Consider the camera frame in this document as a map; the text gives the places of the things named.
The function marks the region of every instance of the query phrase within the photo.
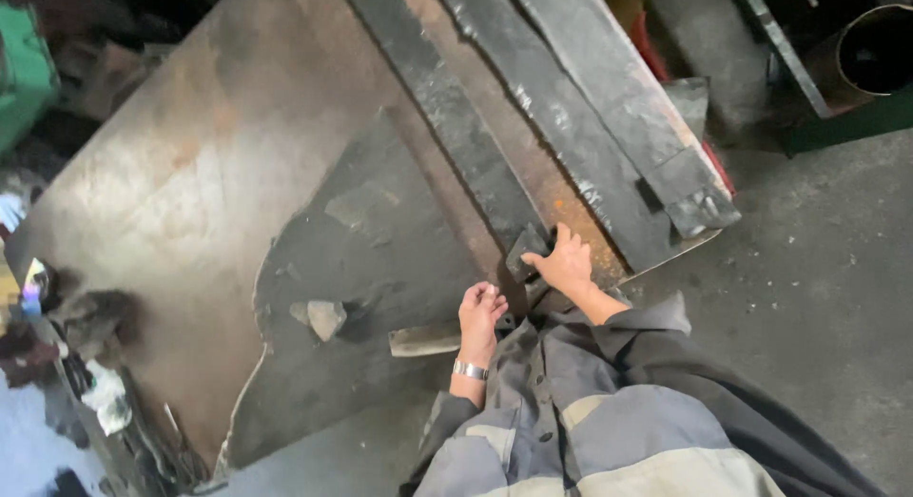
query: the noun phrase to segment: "red object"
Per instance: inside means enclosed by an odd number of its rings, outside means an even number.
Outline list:
[[[650,44],[650,37],[646,35],[646,12],[640,12],[637,15],[637,18],[633,21],[633,28],[631,29],[631,42],[633,46],[637,48],[637,52],[640,53],[640,57],[646,63],[646,66],[650,68],[650,71],[653,73],[653,76],[656,77],[660,82],[669,81],[672,79],[669,76],[669,71],[666,69],[666,62],[662,57],[659,56],[659,53],[656,52],[656,49],[653,48],[653,45]],[[729,175],[726,174],[726,170],[723,169],[723,164],[719,162],[717,158],[717,153],[713,152],[713,149],[710,147],[710,144],[700,139],[700,145],[704,148],[704,152],[707,153],[707,156],[710,158],[710,162],[713,164],[713,168],[719,173],[719,177],[723,180],[723,184],[726,186],[726,189],[729,190],[729,193],[736,195],[736,187],[732,184],[732,180],[729,178]]]

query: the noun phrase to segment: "hand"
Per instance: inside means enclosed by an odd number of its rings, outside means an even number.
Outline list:
[[[482,281],[469,287],[459,306],[459,327],[463,334],[456,359],[488,368],[495,353],[495,322],[508,310],[508,300],[497,287]]]
[[[539,270],[546,283],[572,301],[592,287],[590,245],[584,244],[579,234],[571,236],[571,229],[565,223],[558,223],[558,241],[548,258],[524,253],[520,259]]]

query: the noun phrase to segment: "gray work jacket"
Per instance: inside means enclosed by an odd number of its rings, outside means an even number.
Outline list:
[[[438,396],[401,495],[883,495],[690,331],[680,295],[599,327],[526,320],[497,346],[484,411]]]

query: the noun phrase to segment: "left hand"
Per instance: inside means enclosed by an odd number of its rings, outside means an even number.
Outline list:
[[[495,322],[508,310],[508,300],[496,286],[482,281],[469,287],[459,306],[459,327],[463,334],[456,359],[487,369],[495,354]]]

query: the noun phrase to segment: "wristwatch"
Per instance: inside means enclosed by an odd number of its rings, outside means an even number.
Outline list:
[[[488,371],[486,369],[459,360],[454,362],[454,374],[468,375],[469,377],[481,379],[482,381],[487,381],[488,379]]]

